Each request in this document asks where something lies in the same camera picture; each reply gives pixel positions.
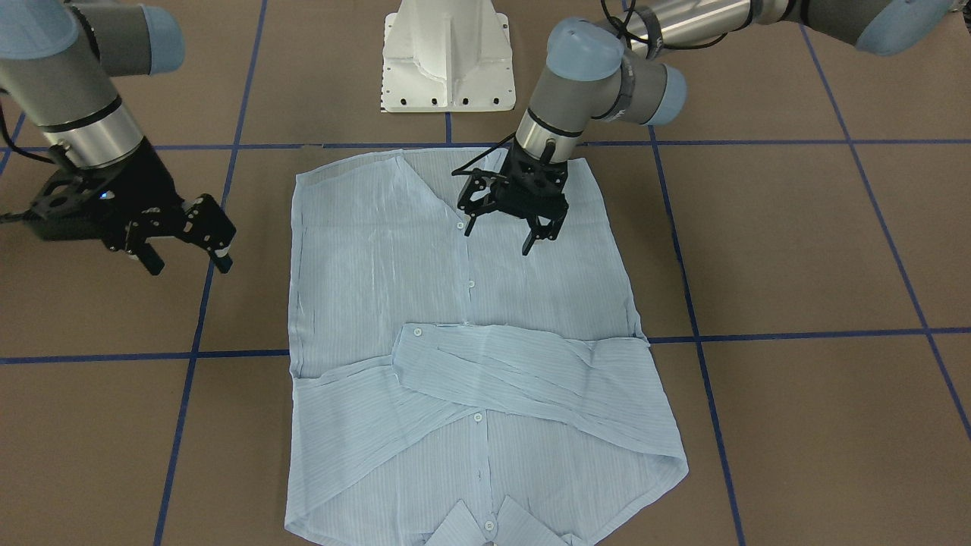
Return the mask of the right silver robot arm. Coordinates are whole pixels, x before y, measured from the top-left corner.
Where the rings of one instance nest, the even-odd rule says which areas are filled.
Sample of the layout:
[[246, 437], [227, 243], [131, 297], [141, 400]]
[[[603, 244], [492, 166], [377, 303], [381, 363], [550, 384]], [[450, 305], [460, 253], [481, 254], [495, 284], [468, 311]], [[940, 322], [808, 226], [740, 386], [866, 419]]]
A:
[[159, 274], [150, 245], [173, 237], [208, 253], [228, 273], [236, 227], [209, 194], [184, 199], [114, 77], [149, 76], [183, 65], [185, 41], [163, 8], [117, 1], [4, 1], [2, 92], [48, 142], [29, 158], [55, 173], [24, 213], [45, 241], [99, 240]]

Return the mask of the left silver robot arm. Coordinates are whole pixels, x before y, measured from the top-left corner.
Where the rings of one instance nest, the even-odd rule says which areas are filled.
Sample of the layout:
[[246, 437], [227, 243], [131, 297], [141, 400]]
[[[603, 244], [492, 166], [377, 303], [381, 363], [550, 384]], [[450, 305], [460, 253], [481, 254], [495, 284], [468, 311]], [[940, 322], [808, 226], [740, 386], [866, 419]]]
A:
[[457, 208], [471, 235], [483, 215], [526, 222], [521, 252], [555, 240], [567, 217], [569, 159], [593, 121], [657, 127], [675, 120], [687, 100], [674, 52], [704, 51], [750, 27], [788, 22], [871, 55], [912, 48], [949, 13], [951, 1], [630, 1], [600, 21], [570, 17], [548, 35], [545, 65], [519, 127], [507, 135], [501, 165], [470, 160]]

